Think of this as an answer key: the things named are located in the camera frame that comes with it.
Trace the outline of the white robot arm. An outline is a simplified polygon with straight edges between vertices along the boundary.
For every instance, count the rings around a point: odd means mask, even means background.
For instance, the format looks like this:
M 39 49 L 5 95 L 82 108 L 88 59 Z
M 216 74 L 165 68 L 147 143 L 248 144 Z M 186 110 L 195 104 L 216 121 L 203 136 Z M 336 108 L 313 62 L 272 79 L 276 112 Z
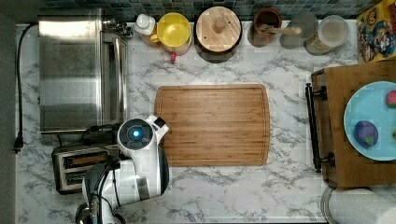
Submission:
M 169 127 L 156 116 L 129 119 L 117 133 L 120 156 L 96 163 L 82 180 L 76 224 L 125 224 L 117 209 L 164 194 L 169 166 L 162 140 Z

